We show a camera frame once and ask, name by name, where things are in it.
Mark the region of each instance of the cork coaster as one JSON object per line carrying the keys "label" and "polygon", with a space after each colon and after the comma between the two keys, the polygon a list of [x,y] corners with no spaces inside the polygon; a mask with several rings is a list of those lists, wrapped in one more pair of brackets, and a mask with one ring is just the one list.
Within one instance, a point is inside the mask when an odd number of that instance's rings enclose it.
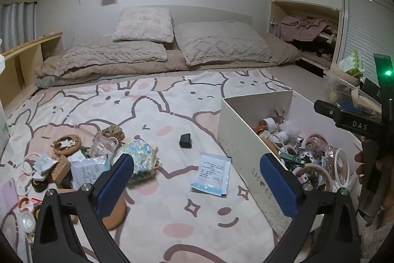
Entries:
{"label": "cork coaster", "polygon": [[102,223],[108,231],[116,229],[122,223],[126,214],[126,202],[123,196],[119,198],[110,216],[104,217]]}
{"label": "cork coaster", "polygon": [[82,141],[78,135],[69,134],[53,142],[53,151],[56,155],[70,156],[81,147]]}

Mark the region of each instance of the pillow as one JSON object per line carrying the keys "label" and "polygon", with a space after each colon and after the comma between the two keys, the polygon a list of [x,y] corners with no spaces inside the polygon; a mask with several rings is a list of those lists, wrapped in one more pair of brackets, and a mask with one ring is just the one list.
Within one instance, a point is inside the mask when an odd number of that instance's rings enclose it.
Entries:
{"label": "pillow", "polygon": [[189,66],[214,61],[276,61],[265,40],[248,24],[237,21],[186,23],[176,26],[174,31]]}
{"label": "pillow", "polygon": [[160,7],[125,7],[112,39],[171,43],[174,31],[170,11]]}

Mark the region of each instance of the mattress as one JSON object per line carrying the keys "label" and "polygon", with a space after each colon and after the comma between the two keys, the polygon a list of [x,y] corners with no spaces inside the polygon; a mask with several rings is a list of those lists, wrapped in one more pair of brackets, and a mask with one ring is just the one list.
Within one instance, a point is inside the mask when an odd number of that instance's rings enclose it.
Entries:
{"label": "mattress", "polygon": [[[222,97],[287,89],[266,71],[252,70],[40,91],[8,120],[11,138],[0,160],[0,184],[21,174],[25,155],[51,153],[58,137],[76,134],[90,146],[98,130],[118,124],[126,137],[158,146],[161,160],[155,178],[125,188],[126,217],[110,232],[130,261],[261,263],[278,239],[235,169],[226,197],[195,192],[190,183],[201,153],[223,155],[216,140]],[[191,133],[191,149],[179,146],[184,133]],[[42,199],[44,192],[29,195]],[[1,229],[26,262],[17,213],[5,217]],[[74,227],[88,258],[97,262],[80,223]],[[302,252],[298,262],[305,258]]]}

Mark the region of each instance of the window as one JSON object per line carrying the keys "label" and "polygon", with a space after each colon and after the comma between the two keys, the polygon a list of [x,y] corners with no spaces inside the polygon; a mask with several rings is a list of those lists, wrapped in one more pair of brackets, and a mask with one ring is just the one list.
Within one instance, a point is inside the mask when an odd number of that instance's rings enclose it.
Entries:
{"label": "window", "polygon": [[0,5],[0,53],[35,39],[35,2]]}
{"label": "window", "polygon": [[394,58],[394,4],[384,0],[344,0],[338,61],[357,50],[364,76],[378,84],[375,54]]}

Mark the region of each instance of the wooden headboard shelf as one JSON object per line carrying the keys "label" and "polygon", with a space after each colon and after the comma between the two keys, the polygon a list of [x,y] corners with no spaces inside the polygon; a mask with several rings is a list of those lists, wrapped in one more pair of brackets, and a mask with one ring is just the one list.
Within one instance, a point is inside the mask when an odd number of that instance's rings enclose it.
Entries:
{"label": "wooden headboard shelf", "polygon": [[45,35],[2,54],[5,58],[5,69],[0,74],[0,100],[7,118],[38,90],[34,70],[43,63],[43,52],[62,48],[62,35],[62,32]]}

